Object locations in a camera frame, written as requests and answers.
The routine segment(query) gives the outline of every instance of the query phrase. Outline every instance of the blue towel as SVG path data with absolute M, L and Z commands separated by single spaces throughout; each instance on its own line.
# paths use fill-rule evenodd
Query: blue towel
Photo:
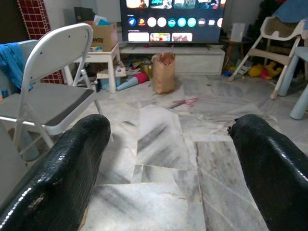
M 0 68 L 12 83 L 21 89 L 24 70 L 24 58 L 18 43 L 0 45 Z
M 306 19 L 305 30 L 308 29 L 308 0 L 287 0 L 273 14 L 284 23 L 299 23 Z

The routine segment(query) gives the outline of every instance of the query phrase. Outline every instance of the white high chair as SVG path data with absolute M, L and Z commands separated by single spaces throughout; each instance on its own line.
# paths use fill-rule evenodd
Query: white high chair
M 261 31 L 260 37 L 256 40 L 254 45 L 249 50 L 248 54 L 242 60 L 241 64 L 237 67 L 233 75 L 229 78 L 229 81 L 235 80 L 235 76 L 237 75 L 238 71 L 242 68 L 242 66 L 245 64 L 247 59 L 251 56 L 264 57 L 266 58 L 265 62 L 267 61 L 267 59 L 274 60 L 284 65 L 282 73 L 280 74 L 279 80 L 276 84 L 275 90 L 270 95 L 271 99 L 273 100 L 277 99 L 278 91 L 281 86 L 283 77 L 291 61 L 291 58 L 294 55 L 295 49 L 301 40 L 301 37 L 302 39 L 308 38 L 308 31 L 304 30 L 305 22 L 306 22 L 305 20 L 302 20 L 298 24 L 290 24 L 290 23 L 283 23 L 276 17 L 267 17 L 264 20 L 262 27 L 260 29 Z M 294 41 L 290 54 L 282 55 L 282 54 L 276 54 L 276 53 L 271 53 L 269 51 L 262 51 L 262 50 L 256 49 L 257 45 L 263 38 L 268 39 L 267 50 L 270 46 L 271 39 L 278 40 L 278 41 L 289 41 L 293 38 L 296 38 L 296 39 Z
M 0 102 L 0 120 L 6 127 L 15 127 L 13 142 L 16 147 L 23 127 L 38 131 L 51 148 L 50 136 L 63 133 L 92 102 L 102 114 L 98 94 L 91 89 L 88 77 L 80 77 L 92 38 L 92 28 L 80 23 L 51 31 L 37 42 L 25 64 L 21 93 Z M 82 60 L 72 86 L 34 84 L 78 58 Z M 88 88 L 76 87 L 81 80 Z

